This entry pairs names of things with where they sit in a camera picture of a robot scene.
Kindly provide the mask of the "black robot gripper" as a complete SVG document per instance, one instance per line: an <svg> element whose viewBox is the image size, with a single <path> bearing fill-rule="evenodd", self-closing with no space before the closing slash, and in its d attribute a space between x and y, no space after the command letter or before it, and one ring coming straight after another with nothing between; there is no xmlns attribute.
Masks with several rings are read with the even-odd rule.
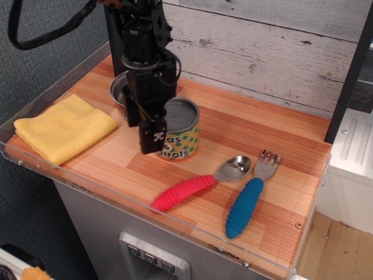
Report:
<svg viewBox="0 0 373 280"><path fill-rule="evenodd" d="M128 124L139 126L142 153L159 152L167 134L164 105L175 97L180 60L167 49L125 49L122 63L128 69L128 86L124 89Z"/></svg>

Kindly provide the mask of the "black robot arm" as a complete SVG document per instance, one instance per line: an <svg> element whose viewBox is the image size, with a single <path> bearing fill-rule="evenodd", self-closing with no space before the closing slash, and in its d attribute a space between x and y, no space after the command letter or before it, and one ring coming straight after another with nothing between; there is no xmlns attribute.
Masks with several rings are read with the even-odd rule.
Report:
<svg viewBox="0 0 373 280"><path fill-rule="evenodd" d="M165 104L175 97L180 60L166 49L172 42L162 1L101 1L112 51L115 82L130 127L139 128L144 154L162 150Z"/></svg>

